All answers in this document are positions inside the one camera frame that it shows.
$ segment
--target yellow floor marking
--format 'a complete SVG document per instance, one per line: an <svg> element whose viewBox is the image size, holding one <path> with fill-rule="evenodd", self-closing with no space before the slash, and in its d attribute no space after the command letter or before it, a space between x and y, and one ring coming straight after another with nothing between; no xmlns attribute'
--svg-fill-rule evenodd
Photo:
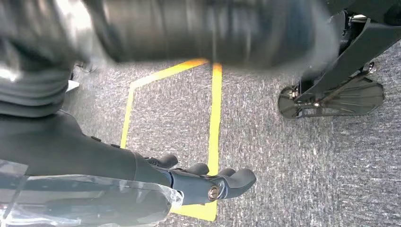
<svg viewBox="0 0 401 227"><path fill-rule="evenodd" d="M150 84L150 83L155 82L160 79L170 77L174 74L177 74L179 72L203 65L205 63L207 63L207 61L203 60L203 59L194 59L194 60L186 61L181 64L170 67L168 69L165 69L165 70L153 73L149 76L140 78L140 79L130 83L130 91L128 93L127 106L125 108L124 124L122 126L122 136L121 136L120 147L125 148L125 145L127 143L128 128L130 125L130 118L131 118L131 111L132 111L132 103L134 101L134 90L136 88Z"/></svg>
<svg viewBox="0 0 401 227"><path fill-rule="evenodd" d="M221 65L214 64L212 78L212 107L209 126L209 175L217 175L218 173L218 137L220 128L222 79ZM205 205L182 206L181 209L172 210L172 212L198 219L214 221L217 215L217 201L206 203Z"/></svg>
<svg viewBox="0 0 401 227"><path fill-rule="evenodd" d="M130 124L132 104L134 101L134 91L136 88L152 83L154 81L170 77L176 73L205 64L205 60L191 60L175 65L168 69L156 72L147 77L138 79L130 83L127 106L125 109L125 118L122 129L121 148L125 148ZM220 127L221 112L221 87L222 87L222 67L220 64L213 65L212 78L212 106L209 126L209 175L218 173L218 137ZM190 216L193 218L214 221L217 215L217 202L207 203L205 205L182 206L178 210L171 210L174 213Z"/></svg>

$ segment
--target clear plastic sheet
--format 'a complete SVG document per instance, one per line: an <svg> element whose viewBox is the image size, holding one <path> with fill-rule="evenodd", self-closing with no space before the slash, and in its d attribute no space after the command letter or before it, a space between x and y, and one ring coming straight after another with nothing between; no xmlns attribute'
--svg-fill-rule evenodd
<svg viewBox="0 0 401 227"><path fill-rule="evenodd" d="M0 62L0 83L1 80L6 80L7 82L14 82L20 77L21 73L18 70L14 70Z"/></svg>
<svg viewBox="0 0 401 227"><path fill-rule="evenodd" d="M203 1L189 0L181 2L179 0L174 0L171 1L170 4L174 6L176 4L187 5L187 8L176 8L172 10L171 7L166 7L162 3L160 6L156 6L152 2L144 3L135 0L103 0L101 1L101 4L99 4L101 7L97 7L96 9L102 9L105 12L106 18L103 23L112 25L111 27L113 28L112 30L114 33L108 35L110 35L110 37L118 37L114 41L110 41L110 37L103 37L102 39L102 35L100 35L102 32L96 32L94 21L92 21L94 15L93 12L90 12L87 8L87 3L84 4L81 0L61 0L56 1L55 6L60 17L60 24L63 27L66 38L70 42L74 51L79 53L79 56L83 58L81 60L90 62L97 66L110 66L110 64L106 63L113 62L113 57L110 58L110 56L106 54L106 52L110 54L110 50L106 50L108 47L105 44L105 40L108 42L110 41L113 45L120 46L120 55L131 57L135 55L135 57L141 58L137 56L135 52L143 52L144 55L150 56L145 57L145 59L151 60L152 58L155 58L155 60L159 60L157 57L158 51L153 50L153 48L158 49L158 47L160 47L160 49L165 49L169 46L167 49L171 49L173 52L168 55L174 58L174 56L177 55L174 51L180 52L179 48L174 50L174 48L170 47L175 45L174 42L182 42L183 45L185 45L187 42L185 39L190 40L195 34L199 36L196 37L196 39L204 38L203 35L206 35L207 39L211 38L209 36L224 36L224 33L228 31L227 27L232 27L233 29L241 31L237 34L238 40L241 40L238 41L237 46L245 46L244 49L247 50L245 52L236 53L238 55L243 55L241 61L235 60L231 62L231 60L227 59L230 59L232 54L229 54L228 56L222 54L222 56L219 56L221 55L219 53L217 56L213 54L210 59L212 61L222 60L223 63L227 62L229 65L237 65L245 68L254 67L255 69L284 71L296 70L297 72L302 73L311 67L322 69L337 56L340 31L335 31L334 26L328 23L330 21L330 16L323 5L323 1L233 0L232 2L233 4L247 5L246 7L243 7L243 11L248 12L242 15L239 12L239 9L235 9L235 13L237 14L231 18L227 18L231 21L224 24L224 20L226 20L226 18L224 18L225 16L211 17L211 15L208 15L207 11L211 11L212 9L202 11L202 8L206 7L203 4ZM259 10L256 6L265 7L266 9L263 9L266 11L265 15L263 13L255 13ZM220 6L216 4L215 8L217 10L214 13L224 15L226 12L223 9L219 9L219 7ZM182 13L183 15L186 15L187 18L171 22L171 18L168 17L168 15L181 15ZM198 23L198 21L202 21L206 18L208 23L212 25ZM255 27L255 18L258 18L257 20L259 20L256 24L265 23L265 21L267 21L266 26ZM143 25L132 25L136 23L136 20L141 21L141 24ZM163 28L160 27L160 24L153 23L153 21L159 20L169 21L171 24L181 23L182 25L180 27L183 28L182 31L185 31L190 35L188 35L184 40L180 40L179 36L181 35L181 31L176 30L177 28L174 26L167 26L168 23L166 23ZM195 31L192 34L192 27L198 27L199 31ZM213 35L209 34L210 31L208 30L210 29L216 29L216 31L213 31ZM258 37L258 34L263 34L263 32L257 30L254 31L254 29L266 29L269 30L269 34L267 36L264 34ZM170 37L169 34L176 34L177 40L172 40L174 37ZM155 36L161 36L165 41L159 41L154 38ZM258 43L257 40L263 39L266 41ZM302 43L303 41L291 43L291 40L297 39L303 40L304 43ZM282 43L283 40L285 40L284 42L291 43L288 44L288 46L294 44L307 45L308 51L303 54L302 57L287 60L285 64L280 63L271 68L269 65L272 64L272 62L275 62L275 59L281 57L280 52L282 50L283 52L291 52L291 50ZM213 41L212 45L214 46L212 48L213 51L222 48L219 46L219 42ZM201 50L200 52L211 52L211 50L206 49L206 46L192 46L192 44L190 44L188 48L199 48ZM257 52L252 49L258 48L261 50L262 54L258 53L255 57L259 59L262 58L262 61L258 61L255 57L252 57L252 55L255 55L255 52Z"/></svg>
<svg viewBox="0 0 401 227"><path fill-rule="evenodd" d="M182 195L155 183L87 175L25 176L0 162L0 222L11 226L153 226Z"/></svg>

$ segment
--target plastic wrap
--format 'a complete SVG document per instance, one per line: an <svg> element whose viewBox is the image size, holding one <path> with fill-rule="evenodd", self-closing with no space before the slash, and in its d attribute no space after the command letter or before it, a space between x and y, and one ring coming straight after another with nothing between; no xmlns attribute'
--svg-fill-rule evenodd
<svg viewBox="0 0 401 227"><path fill-rule="evenodd" d="M0 114L59 110L78 61L204 58L294 76L324 69L341 33L328 21L321 0L2 0Z"/></svg>
<svg viewBox="0 0 401 227"><path fill-rule="evenodd" d="M155 183L87 175L25 176L0 161L0 222L9 226L152 226L182 195Z"/></svg>

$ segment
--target metal screw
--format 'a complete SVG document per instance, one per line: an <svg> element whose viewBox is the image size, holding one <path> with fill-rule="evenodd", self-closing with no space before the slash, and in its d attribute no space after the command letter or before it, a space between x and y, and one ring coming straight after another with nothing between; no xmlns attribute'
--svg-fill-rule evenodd
<svg viewBox="0 0 401 227"><path fill-rule="evenodd" d="M214 201L217 199L217 197L218 197L218 187L217 186L214 185L209 189L208 197L209 197L210 201Z"/></svg>
<svg viewBox="0 0 401 227"><path fill-rule="evenodd" d="M289 96L290 99L295 99L296 95L297 95L296 91L289 91L288 92L288 96Z"/></svg>
<svg viewBox="0 0 401 227"><path fill-rule="evenodd" d="M369 73L374 73L374 72L376 72L377 71L377 67L375 66L375 63L374 62L371 62L370 64L369 64L369 70L368 70L368 72Z"/></svg>

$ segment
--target yellow tape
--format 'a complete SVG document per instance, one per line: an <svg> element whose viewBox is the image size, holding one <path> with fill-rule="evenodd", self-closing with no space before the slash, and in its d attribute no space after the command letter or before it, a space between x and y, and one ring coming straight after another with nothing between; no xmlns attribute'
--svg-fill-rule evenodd
<svg viewBox="0 0 401 227"><path fill-rule="evenodd" d="M150 84L150 83L155 82L160 79L170 77L174 74L177 74L179 72L203 65L205 63L207 63L207 61L203 60L203 59L194 59L194 60L186 61L181 64L170 67L168 69L165 69L165 70L153 73L149 76L140 78L140 79L130 83L130 90L128 92L127 105L125 107L124 123L122 125L122 135L121 135L120 147L125 148L125 145L127 143L128 128L130 126L130 118L131 118L131 112L132 112L132 104L134 102L134 91L136 88Z"/></svg>
<svg viewBox="0 0 401 227"><path fill-rule="evenodd" d="M134 100L134 91L136 88L147 85L154 81L170 77L176 73L200 66L205 64L205 60L191 60L184 63L175 65L168 69L156 72L147 77L138 79L130 84L128 93L127 106L125 109L125 118L122 128L121 148L125 148L128 128L130 124L132 105ZM218 137L220 127L220 113L221 113L221 87L222 87L222 67L220 64L213 65L213 78L212 78L212 106L210 115L209 126L209 175L216 175L218 173ZM178 210L171 210L174 213L199 218L208 221L214 221L217 215L217 202L207 203L205 205L190 205L182 206Z"/></svg>

